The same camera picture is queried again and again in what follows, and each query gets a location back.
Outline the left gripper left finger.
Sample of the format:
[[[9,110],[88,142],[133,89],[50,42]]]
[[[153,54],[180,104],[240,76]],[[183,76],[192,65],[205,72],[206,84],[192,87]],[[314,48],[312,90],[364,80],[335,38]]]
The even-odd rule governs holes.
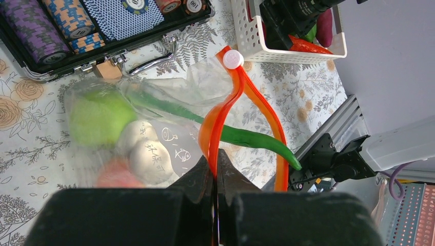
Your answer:
[[[165,189],[56,192],[25,245],[214,245],[212,173],[206,158]]]

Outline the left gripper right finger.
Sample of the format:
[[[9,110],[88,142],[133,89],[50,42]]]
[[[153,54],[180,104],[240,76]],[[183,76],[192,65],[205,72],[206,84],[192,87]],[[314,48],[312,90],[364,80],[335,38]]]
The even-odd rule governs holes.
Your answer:
[[[364,204],[340,192],[265,192],[219,150],[222,245],[382,245]]]

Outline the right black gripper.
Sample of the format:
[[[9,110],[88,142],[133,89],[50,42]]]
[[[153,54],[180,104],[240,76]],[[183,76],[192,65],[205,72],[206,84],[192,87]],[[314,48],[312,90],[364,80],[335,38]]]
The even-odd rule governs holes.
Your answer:
[[[263,1],[260,5],[265,43],[269,49],[290,49],[289,35],[301,38],[311,30],[320,14],[342,1]]]

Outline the orange carrot toy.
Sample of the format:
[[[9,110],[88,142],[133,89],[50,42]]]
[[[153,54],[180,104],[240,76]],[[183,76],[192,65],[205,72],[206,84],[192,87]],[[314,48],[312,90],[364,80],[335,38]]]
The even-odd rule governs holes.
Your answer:
[[[295,52],[308,52],[308,53],[318,53],[318,54],[332,54],[329,50],[318,46],[316,44],[310,43],[301,38],[297,38],[295,36],[289,35],[289,38],[292,42],[292,46],[290,51]]]

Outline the green bell pepper toy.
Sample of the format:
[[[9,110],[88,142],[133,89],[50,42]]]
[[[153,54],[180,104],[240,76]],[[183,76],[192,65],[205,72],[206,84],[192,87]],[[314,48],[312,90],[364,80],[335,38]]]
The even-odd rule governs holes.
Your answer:
[[[311,28],[311,30],[304,36],[304,40],[313,43],[315,37],[317,34],[317,25],[314,24],[314,26]]]

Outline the orange peach toy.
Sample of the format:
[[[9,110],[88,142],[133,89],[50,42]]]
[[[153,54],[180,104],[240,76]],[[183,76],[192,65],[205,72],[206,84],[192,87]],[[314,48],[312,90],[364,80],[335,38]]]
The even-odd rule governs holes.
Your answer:
[[[144,188],[129,169],[125,158],[113,158],[100,168],[95,187],[97,188]]]

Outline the green chili pepper toy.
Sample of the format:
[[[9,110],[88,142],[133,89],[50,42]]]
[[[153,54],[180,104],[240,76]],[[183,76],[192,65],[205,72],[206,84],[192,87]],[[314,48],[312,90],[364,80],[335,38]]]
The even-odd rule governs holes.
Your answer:
[[[160,110],[175,116],[202,123],[204,118],[191,112],[186,107],[177,103],[158,99],[147,92],[132,92],[126,96],[133,104],[140,107]],[[283,157],[295,170],[301,170],[302,166],[294,153],[281,141],[258,132],[223,126],[221,141],[241,147],[267,149]]]

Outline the clear zip top bag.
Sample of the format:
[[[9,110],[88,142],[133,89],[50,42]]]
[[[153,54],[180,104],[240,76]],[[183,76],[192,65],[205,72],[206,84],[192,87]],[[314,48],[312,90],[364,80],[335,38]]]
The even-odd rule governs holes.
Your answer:
[[[244,57],[239,51],[224,47],[215,56],[189,67],[186,77],[94,77],[80,81],[65,93],[67,123],[76,99],[88,92],[116,90],[132,105],[137,120],[152,124],[159,141],[168,150],[173,169],[179,177],[186,174],[201,157],[206,158],[209,169],[216,174],[220,144],[241,147],[221,141],[224,125],[263,133],[287,146],[284,129],[275,110],[251,81],[243,64]],[[126,97],[132,92],[142,91],[186,107],[204,120],[200,124],[160,110],[140,107]],[[84,147],[76,144],[72,137],[71,144],[74,167],[82,187],[95,187],[100,168],[111,159],[125,158],[129,161],[117,152],[116,144],[112,148]],[[283,157],[267,151],[273,154],[272,160],[276,163],[274,189],[285,191],[291,166]]]

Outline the green apple toy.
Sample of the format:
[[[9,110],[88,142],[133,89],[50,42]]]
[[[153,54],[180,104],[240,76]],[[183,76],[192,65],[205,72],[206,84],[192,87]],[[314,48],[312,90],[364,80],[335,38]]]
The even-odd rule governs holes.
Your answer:
[[[80,146],[112,148],[124,128],[135,120],[134,108],[120,92],[88,92],[72,105],[69,133]]]

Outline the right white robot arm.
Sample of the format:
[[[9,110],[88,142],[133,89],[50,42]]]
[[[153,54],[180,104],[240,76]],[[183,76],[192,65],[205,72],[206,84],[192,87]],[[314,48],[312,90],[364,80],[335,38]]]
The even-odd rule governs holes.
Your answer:
[[[340,1],[250,1],[248,9],[264,28],[261,44],[269,54],[292,54],[290,63],[319,63],[347,55],[345,37],[333,22]],[[374,171],[434,157],[434,117],[369,137],[358,151]]]

